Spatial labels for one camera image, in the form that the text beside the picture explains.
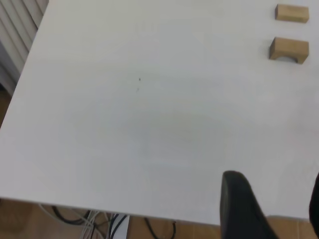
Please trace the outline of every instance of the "floor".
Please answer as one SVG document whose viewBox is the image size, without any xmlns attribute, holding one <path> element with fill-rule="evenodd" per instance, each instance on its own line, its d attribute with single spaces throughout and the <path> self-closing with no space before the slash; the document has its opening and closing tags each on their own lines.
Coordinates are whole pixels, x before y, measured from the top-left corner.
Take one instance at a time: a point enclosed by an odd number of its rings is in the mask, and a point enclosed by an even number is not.
<svg viewBox="0 0 319 239">
<path fill-rule="evenodd" d="M 0 126 L 10 97 L 0 91 Z M 317 239 L 308 222 L 269 217 L 269 224 L 280 239 Z M 161 239 L 172 234 L 171 221 L 150 219 Z M 38 205 L 0 201 L 0 238 L 4 239 L 78 239 L 82 229 L 62 224 L 46 215 Z M 153 239 L 143 218 L 131 217 L 127 239 Z M 175 239 L 220 239 L 219 226 L 177 223 Z"/>
</svg>

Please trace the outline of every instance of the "arch-shaped wooden block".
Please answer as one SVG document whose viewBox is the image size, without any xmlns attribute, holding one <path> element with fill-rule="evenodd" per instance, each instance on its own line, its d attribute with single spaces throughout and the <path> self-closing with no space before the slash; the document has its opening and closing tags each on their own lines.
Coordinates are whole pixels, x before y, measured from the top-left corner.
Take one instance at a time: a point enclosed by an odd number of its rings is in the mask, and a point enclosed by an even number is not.
<svg viewBox="0 0 319 239">
<path fill-rule="evenodd" d="M 270 46 L 269 58 L 276 60 L 278 57 L 291 57 L 298 64 L 303 64 L 309 55 L 309 43 L 307 41 L 298 41 L 275 37 Z"/>
</svg>

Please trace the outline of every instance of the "rectangular wooden block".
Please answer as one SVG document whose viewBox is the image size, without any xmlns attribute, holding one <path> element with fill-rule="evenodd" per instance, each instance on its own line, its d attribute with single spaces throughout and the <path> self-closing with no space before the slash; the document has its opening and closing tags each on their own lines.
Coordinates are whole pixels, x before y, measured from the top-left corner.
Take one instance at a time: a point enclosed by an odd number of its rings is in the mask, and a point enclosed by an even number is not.
<svg viewBox="0 0 319 239">
<path fill-rule="evenodd" d="M 278 4 L 275 15 L 276 20 L 306 23 L 309 19 L 309 9 L 306 6 Z"/>
</svg>

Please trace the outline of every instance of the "white table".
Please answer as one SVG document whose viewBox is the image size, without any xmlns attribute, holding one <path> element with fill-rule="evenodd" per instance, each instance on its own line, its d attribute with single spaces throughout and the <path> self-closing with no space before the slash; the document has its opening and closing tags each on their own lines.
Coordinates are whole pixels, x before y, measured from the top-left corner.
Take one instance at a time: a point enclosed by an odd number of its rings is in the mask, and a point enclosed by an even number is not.
<svg viewBox="0 0 319 239">
<path fill-rule="evenodd" d="M 317 0 L 52 0 L 0 130 L 0 197 L 218 224 L 233 169 L 265 214 L 307 218 L 318 22 Z M 309 41 L 305 63 L 268 60 L 275 36 Z"/>
</svg>

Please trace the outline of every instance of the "wooden block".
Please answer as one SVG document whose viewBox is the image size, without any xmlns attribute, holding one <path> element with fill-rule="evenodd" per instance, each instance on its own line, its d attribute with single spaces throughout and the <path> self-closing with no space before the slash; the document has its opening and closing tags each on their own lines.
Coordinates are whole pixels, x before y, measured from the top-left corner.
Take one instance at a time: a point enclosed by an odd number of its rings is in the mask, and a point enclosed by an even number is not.
<svg viewBox="0 0 319 239">
<path fill-rule="evenodd" d="M 309 43 L 286 38 L 275 37 L 269 49 L 269 58 L 276 60 L 278 57 L 291 57 L 297 63 L 303 64 L 309 55 Z"/>
<path fill-rule="evenodd" d="M 279 239 L 299 239 L 298 220 L 268 217 L 267 221 Z"/>
<path fill-rule="evenodd" d="M 300 239 L 318 239 L 312 225 L 304 221 L 299 221 L 299 238 Z"/>
<path fill-rule="evenodd" d="M 276 20 L 306 23 L 309 19 L 309 9 L 306 6 L 278 4 L 275 15 Z"/>
</svg>

